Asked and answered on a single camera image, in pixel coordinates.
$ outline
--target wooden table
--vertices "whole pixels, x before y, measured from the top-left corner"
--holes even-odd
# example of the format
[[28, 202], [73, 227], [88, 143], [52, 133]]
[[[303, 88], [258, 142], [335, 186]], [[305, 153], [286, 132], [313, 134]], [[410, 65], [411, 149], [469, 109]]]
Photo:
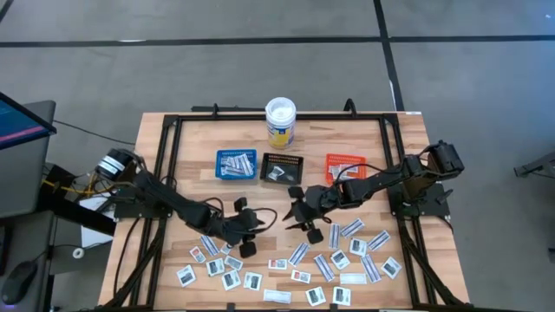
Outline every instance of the wooden table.
[[[156, 158], [163, 116], [164, 114], [144, 114], [140, 124], [136, 151], [145, 157], [150, 168], [153, 168]], [[418, 153], [428, 145], [422, 116], [405, 113], [399, 113], [398, 116], [406, 153]], [[185, 122], [183, 127], [175, 171], [179, 193], [197, 200], [218, 196], [224, 201], [226, 215], [234, 213], [233, 201], [245, 196], [250, 207], [275, 209], [278, 212], [278, 221], [270, 230], [257, 236], [255, 243], [258, 247], [258, 253], [254, 257], [244, 259], [245, 265], [240, 271], [241, 279], [244, 278], [246, 271], [262, 274], [264, 277], [261, 290], [243, 289], [241, 285], [236, 289], [224, 291], [221, 276], [208, 277], [206, 265], [195, 263], [189, 254], [189, 250], [198, 245], [209, 260], [225, 257], [225, 255], [220, 253], [216, 257], [209, 257], [208, 252], [204, 250], [200, 243], [199, 234], [187, 228], [184, 222], [174, 215], [167, 223], [154, 308], [225, 309], [228, 302], [235, 302], [237, 309], [310, 309], [304, 292], [307, 289], [322, 286], [327, 302], [315, 307], [315, 309], [326, 309], [332, 301], [333, 287], [339, 285], [339, 272], [329, 260], [332, 253], [332, 250], [328, 248], [329, 226], [322, 221], [317, 221], [317, 226], [324, 234], [324, 241], [312, 245], [306, 257], [297, 266], [297, 270], [312, 274], [310, 285], [294, 282], [291, 280], [291, 265], [289, 265], [287, 271], [268, 270], [267, 267], [269, 259], [289, 258], [292, 251], [300, 243], [307, 241], [304, 232], [300, 230], [286, 231], [284, 229], [294, 223], [294, 219], [281, 221], [291, 208], [291, 200], [287, 194], [286, 186], [267, 183], [259, 179], [221, 181], [214, 177], [216, 151], [219, 149], [256, 148], [258, 151], [258, 170], [263, 153], [283, 153], [272, 149], [268, 145], [265, 122], [194, 121]], [[392, 131], [389, 132], [390, 144], [392, 144], [392, 148], [395, 148], [392, 133]], [[363, 155], [369, 163], [381, 168], [386, 167], [380, 128], [375, 121], [298, 121], [295, 135], [293, 146], [284, 153], [304, 157], [303, 187], [325, 184], [323, 171], [326, 153]], [[173, 133], [170, 132], [166, 146], [166, 158], [170, 154], [172, 137]], [[166, 170], [167, 159], [161, 176], [166, 175]], [[380, 231], [387, 230], [392, 239], [377, 252], [371, 253], [375, 264], [380, 268], [388, 257], [394, 257], [404, 267], [401, 241], [396, 221], [389, 214], [386, 192], [378, 192], [370, 201], [358, 209], [333, 211], [328, 216], [342, 226], [356, 218], [361, 218], [366, 226], [356, 234], [356, 237], [364, 240], [370, 240]], [[259, 218], [270, 221], [271, 214], [260, 213]], [[115, 269], [125, 236], [132, 222], [133, 220], [123, 220], [117, 225], [99, 304], [112, 298]], [[461, 300], [467, 301], [467, 290], [453, 234], [438, 218], [421, 218], [421, 223], [430, 264], [453, 293]], [[125, 282], [136, 264], [141, 228], [142, 221], [139, 222], [130, 238], [126, 255], [123, 258], [118, 287]], [[223, 241], [216, 238], [215, 242], [218, 247], [223, 244]], [[347, 239], [340, 239], [340, 247], [351, 261], [351, 265], [342, 270], [342, 273], [363, 273], [360, 257], [348, 253]], [[336, 273], [336, 278], [330, 283], [323, 280], [313, 260], [315, 256], [321, 253], [328, 259], [330, 266]], [[239, 258], [237, 247], [232, 250], [231, 255]], [[180, 287], [176, 272], [188, 264], [193, 266], [197, 281], [183, 289]], [[411, 307], [406, 270], [403, 269], [395, 280], [391, 280], [383, 272], [381, 274], [382, 280], [379, 283], [348, 285], [348, 288], [352, 290], [352, 309]], [[415, 274], [419, 284], [421, 301], [426, 302], [422, 274], [416, 263]], [[141, 284], [139, 303], [146, 301], [149, 277], [150, 268], [147, 268]], [[263, 302], [263, 289], [292, 292], [291, 305]]]

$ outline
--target computer screen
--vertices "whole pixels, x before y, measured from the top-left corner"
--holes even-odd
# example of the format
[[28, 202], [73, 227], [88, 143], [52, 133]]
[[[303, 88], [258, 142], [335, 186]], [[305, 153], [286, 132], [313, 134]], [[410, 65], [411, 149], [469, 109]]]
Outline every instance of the computer screen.
[[46, 121], [0, 93], [0, 150], [55, 132]]

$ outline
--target concrete floor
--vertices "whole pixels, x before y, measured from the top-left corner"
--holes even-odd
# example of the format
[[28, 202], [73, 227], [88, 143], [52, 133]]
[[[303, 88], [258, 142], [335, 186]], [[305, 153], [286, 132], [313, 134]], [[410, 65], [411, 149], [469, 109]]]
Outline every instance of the concrete floor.
[[[549, 0], [382, 2], [390, 36], [555, 34]], [[364, 0], [15, 0], [0, 24], [0, 41], [378, 34], [374, 6]], [[513, 167], [555, 147], [555, 42], [392, 49], [405, 108], [422, 111], [430, 139], [453, 142], [467, 168], [447, 185], [472, 302], [552, 311], [552, 181], [517, 179]], [[0, 68], [6, 94], [54, 100], [58, 120], [122, 140], [134, 140], [143, 112], [214, 102], [262, 107], [282, 95], [299, 110], [337, 110], [351, 97], [359, 110], [394, 109], [380, 43], [0, 49]], [[117, 146], [58, 130], [48, 158], [72, 172], [88, 171]], [[60, 242], [78, 243], [73, 224], [59, 228]], [[87, 270], [56, 279], [54, 304], [95, 305], [108, 247], [92, 252]]]

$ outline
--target white container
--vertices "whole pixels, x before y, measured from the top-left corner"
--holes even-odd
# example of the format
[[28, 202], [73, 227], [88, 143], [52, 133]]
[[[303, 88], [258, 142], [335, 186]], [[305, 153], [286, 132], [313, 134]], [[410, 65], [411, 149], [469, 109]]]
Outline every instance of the white container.
[[279, 97], [266, 105], [268, 142], [274, 148], [287, 148], [295, 137], [295, 117], [297, 108], [288, 98]]

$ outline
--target small sticker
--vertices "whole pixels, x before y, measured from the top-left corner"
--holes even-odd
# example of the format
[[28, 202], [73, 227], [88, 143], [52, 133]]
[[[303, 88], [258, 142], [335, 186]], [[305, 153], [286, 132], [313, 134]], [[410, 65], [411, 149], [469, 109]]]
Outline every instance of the small sticker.
[[246, 272], [245, 282], [243, 287], [250, 290], [260, 290], [260, 284], [262, 283], [262, 274]]
[[241, 284], [239, 273], [237, 270], [232, 270], [222, 276], [222, 283], [224, 284], [225, 291], [234, 289]]
[[350, 289], [334, 287], [333, 303], [350, 306]]
[[219, 249], [219, 251], [225, 255], [229, 255], [229, 252], [232, 251], [232, 248], [227, 243], [224, 243], [224, 245], [222, 246], [222, 248]]
[[194, 246], [193, 249], [189, 250], [189, 253], [198, 263], [203, 263], [204, 261], [206, 261], [205, 255], [202, 253], [202, 251], [200, 251], [200, 248], [198, 246]]
[[326, 302], [326, 296], [323, 294], [322, 287], [306, 290], [305, 293], [312, 307]]
[[181, 287], [186, 287], [188, 284], [197, 280], [197, 277], [194, 275], [191, 264], [177, 271], [177, 278], [180, 280]]
[[338, 270], [343, 270], [350, 264], [349, 259], [345, 256], [342, 250], [338, 250], [331, 255], [331, 262]]
[[310, 273], [293, 270], [291, 272], [291, 279], [301, 283], [310, 283]]
[[389, 257], [388, 260], [382, 265], [383, 273], [387, 274], [391, 279], [394, 279], [399, 271], [401, 270], [401, 265], [396, 262], [393, 257]]
[[268, 269], [287, 270], [287, 259], [268, 260]]

